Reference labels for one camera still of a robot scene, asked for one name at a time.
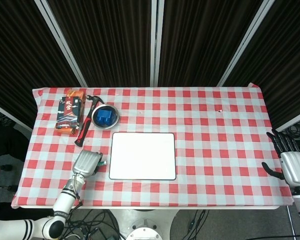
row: floor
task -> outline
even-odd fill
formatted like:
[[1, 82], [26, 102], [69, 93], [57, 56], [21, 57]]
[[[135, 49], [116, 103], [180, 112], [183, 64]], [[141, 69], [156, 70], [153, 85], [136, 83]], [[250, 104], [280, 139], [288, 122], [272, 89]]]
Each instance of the floor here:
[[[30, 137], [27, 131], [22, 131], [26, 137]], [[0, 156], [0, 165], [12, 164], [14, 170], [12, 172], [0, 172], [0, 185], [8, 186], [18, 184], [23, 163], [9, 155]], [[6, 189], [0, 189], [0, 202], [10, 202], [13, 193]], [[291, 217], [296, 234], [300, 234], [300, 218], [296, 207], [290, 206]], [[73, 213], [72, 220], [82, 220], [89, 210], [77, 209]], [[92, 219], [100, 210], [93, 210], [87, 220]], [[173, 220], [170, 229], [171, 240], [182, 240], [187, 233], [188, 225], [195, 214], [195, 210], [180, 210]], [[107, 237], [114, 232], [106, 225], [100, 226]], [[285, 206], [281, 206], [276, 210], [211, 210], [207, 221], [198, 234], [198, 240], [245, 240], [248, 238], [262, 236], [281, 236], [291, 235], [292, 230]], [[103, 237], [96, 233], [92, 236], [93, 240], [102, 240]]]

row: blue block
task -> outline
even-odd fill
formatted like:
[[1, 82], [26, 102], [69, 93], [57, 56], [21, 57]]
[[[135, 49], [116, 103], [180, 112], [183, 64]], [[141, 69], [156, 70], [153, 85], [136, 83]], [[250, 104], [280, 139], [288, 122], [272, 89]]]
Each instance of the blue block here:
[[100, 125], [110, 126], [113, 123], [115, 115], [111, 110], [99, 110], [96, 120]]

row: table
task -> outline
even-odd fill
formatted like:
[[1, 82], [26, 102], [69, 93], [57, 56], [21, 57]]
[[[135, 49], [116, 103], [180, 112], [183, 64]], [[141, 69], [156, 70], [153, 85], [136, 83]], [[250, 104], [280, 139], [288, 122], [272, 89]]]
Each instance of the table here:
[[[102, 152], [109, 161], [115, 132], [173, 133], [176, 180], [111, 180], [107, 165], [86, 180], [80, 192], [84, 207], [273, 208], [293, 203], [288, 185], [268, 176], [261, 165], [280, 170], [266, 135], [271, 123], [258, 86], [80, 88], [121, 115], [110, 130], [91, 124], [83, 148], [74, 144], [76, 136], [54, 131], [59, 99], [68, 90], [33, 90], [38, 113], [12, 207], [53, 206], [80, 151]], [[84, 117], [90, 106], [87, 100]]]

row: black cable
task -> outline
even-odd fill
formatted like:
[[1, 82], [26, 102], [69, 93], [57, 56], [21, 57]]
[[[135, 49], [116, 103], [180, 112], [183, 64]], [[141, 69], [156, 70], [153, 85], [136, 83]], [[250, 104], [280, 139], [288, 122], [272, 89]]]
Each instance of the black cable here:
[[197, 235], [198, 235], [198, 233], [200, 232], [201, 228], [204, 226], [204, 224], [205, 224], [205, 222], [206, 222], [206, 220], [207, 220], [207, 218], [208, 218], [208, 215], [209, 215], [209, 210], [207, 211], [207, 213], [206, 213], [206, 215], [205, 215], [205, 219], [203, 220], [203, 222], [202, 222], [200, 228], [199, 228], [198, 230], [195, 231], [195, 236], [194, 236], [193, 238], [190, 238], [190, 240], [196, 240], [196, 239], [197, 239]]
[[202, 210], [198, 220], [196, 221], [195, 227], [193, 229], [193, 231], [191, 232], [191, 234], [188, 236], [187, 240], [193, 239], [194, 237], [192, 237], [192, 234], [195, 232], [195, 236], [197, 235], [198, 232], [198, 227], [200, 226], [201, 220], [203, 219], [204, 215], [206, 213], [206, 210]]
[[294, 139], [300, 138], [300, 122], [288, 127], [285, 132]]
[[101, 235], [103, 236], [104, 240], [107, 240], [107, 237], [106, 235], [104, 234], [104, 232], [101, 230], [101, 228], [98, 229], [101, 233]]
[[72, 208], [71, 210], [70, 210], [70, 212], [69, 212], [69, 216], [71, 216], [72, 215], [72, 213], [75, 211], [75, 210], [77, 210], [78, 208], [80, 208], [81, 206], [83, 205], [83, 203], [82, 203], [82, 201], [79, 201], [79, 204], [78, 205], [76, 205], [74, 208]]
[[[123, 238], [124, 240], [126, 239], [120, 233], [117, 219], [115, 218], [115, 216], [109, 210], [103, 210], [102, 212], [97, 214], [91, 221], [84, 221], [91, 212], [92, 212], [92, 210], [90, 210], [86, 214], [86, 216], [83, 218], [83, 220], [71, 221], [71, 216], [70, 216], [70, 218], [66, 222], [68, 226], [65, 227], [66, 231], [65, 231], [65, 233], [63, 234], [62, 237], [65, 238], [69, 234], [74, 234], [73, 230], [78, 229], [78, 228], [84, 229], [84, 232], [81, 230], [83, 235], [88, 235], [91, 232], [92, 227], [95, 228], [96, 226], [99, 226], [100, 224], [104, 224], [104, 225], [107, 225], [108, 227], [110, 227], [111, 229], [113, 229], [116, 232], [116, 234], [119, 236], [119, 238]], [[105, 217], [106, 217], [106, 214], [109, 215], [111, 223], [112, 223], [113, 226], [104, 221]], [[100, 220], [96, 220], [100, 215], [102, 215], [102, 218]], [[100, 227], [98, 228], [98, 230], [100, 230], [100, 233], [102, 234], [102, 236], [105, 237], [105, 235], [103, 234]]]
[[207, 220], [209, 211], [207, 211], [207, 214], [205, 215], [206, 210], [202, 210], [198, 219], [196, 220], [197, 213], [198, 213], [198, 210], [195, 212], [194, 218], [190, 222], [190, 226], [188, 228], [188, 233], [182, 238], [182, 240], [185, 240], [185, 239], [186, 240], [196, 240], [197, 239], [199, 231], [201, 230], [201, 228], [203, 227], [203, 225], [205, 224], [205, 222]]
[[257, 239], [280, 239], [280, 238], [299, 238], [300, 235], [286, 235], [286, 236], [261, 236], [254, 238], [247, 238], [245, 240], [257, 240]]

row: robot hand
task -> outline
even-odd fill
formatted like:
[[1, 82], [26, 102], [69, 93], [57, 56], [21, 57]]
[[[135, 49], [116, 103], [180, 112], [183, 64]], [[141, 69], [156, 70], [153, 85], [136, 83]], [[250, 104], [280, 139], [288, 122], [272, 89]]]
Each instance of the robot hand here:
[[264, 170], [271, 176], [285, 180], [290, 186], [295, 206], [300, 216], [300, 150], [296, 141], [290, 136], [272, 130], [266, 134], [272, 140], [274, 149], [280, 158], [282, 172], [273, 171], [262, 162]]
[[53, 205], [54, 216], [36, 221], [30, 219], [0, 221], [0, 240], [30, 240], [33, 237], [53, 240], [60, 237], [75, 200], [78, 199], [81, 204], [79, 192], [85, 184], [85, 178], [96, 174], [102, 156], [102, 153], [82, 150], [73, 165], [74, 174]]

